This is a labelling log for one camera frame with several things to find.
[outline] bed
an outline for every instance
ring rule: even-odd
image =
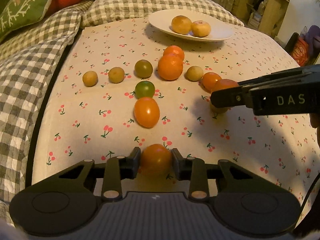
[[[209,14],[228,23],[234,35],[206,44],[164,35],[148,24],[147,16],[170,8]],[[297,67],[270,37],[243,27],[209,0],[83,0],[18,30],[0,45],[0,218],[12,223],[9,203],[31,184],[83,159],[101,163],[152,143],[207,163],[227,158],[286,188],[302,203],[320,170],[308,115],[256,117],[245,107],[216,115],[200,85],[183,76],[165,83],[153,75],[161,120],[153,132],[136,124],[131,110],[139,81],[134,63],[143,58],[155,68],[162,50],[172,44],[185,51],[184,72],[199,65],[242,81]],[[125,70],[123,83],[109,83],[113,66]],[[88,70],[99,75],[93,88],[81,81]],[[209,184],[214,195],[214,181]],[[168,174],[157,183],[139,176],[123,187],[183,191],[186,184]]]

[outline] red bag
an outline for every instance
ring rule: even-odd
[[[309,60],[308,48],[308,43],[299,37],[290,54],[290,56],[299,64],[300,67],[305,66]]]

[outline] tangerine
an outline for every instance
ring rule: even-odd
[[[158,62],[158,74],[165,80],[175,80],[183,71],[182,59],[174,54],[163,56]]]
[[[218,80],[221,80],[221,77],[217,73],[207,72],[202,77],[202,84],[206,90],[211,91]]]
[[[218,91],[218,90],[223,90],[223,89],[227,89],[227,88],[233,88],[233,87],[238,87],[239,84],[236,81],[233,81],[231,79],[220,79],[218,80],[214,87],[211,89],[211,93]],[[215,113],[218,114],[223,114],[226,111],[228,111],[227,107],[222,107],[222,108],[217,108],[215,107],[211,101],[210,101],[210,108],[212,111],[214,111]]]
[[[163,52],[163,56],[168,55],[168,54],[175,54],[175,55],[179,56],[182,59],[182,61],[184,60],[184,52],[178,46],[172,45],[172,46],[167,47]]]

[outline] cable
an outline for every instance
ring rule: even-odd
[[[320,179],[320,173],[318,173],[318,175],[316,176],[316,178],[313,180],[313,182],[311,183],[311,186],[307,192],[307,194],[305,195],[304,197],[304,201],[301,205],[301,212],[300,212],[300,215],[302,214],[303,210],[304,210],[304,207],[308,201],[308,198],[310,197],[310,194],[311,194],[311,191],[313,190],[313,188],[315,187],[315,185],[317,184],[318,180]]]

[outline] green cherry tomato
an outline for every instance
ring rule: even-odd
[[[136,72],[136,75],[140,78],[148,78],[152,75],[153,68],[149,61],[147,60],[139,60],[134,65],[134,70]]]
[[[150,81],[141,81],[136,85],[135,92],[137,98],[149,97],[153,98],[155,94],[155,86]]]

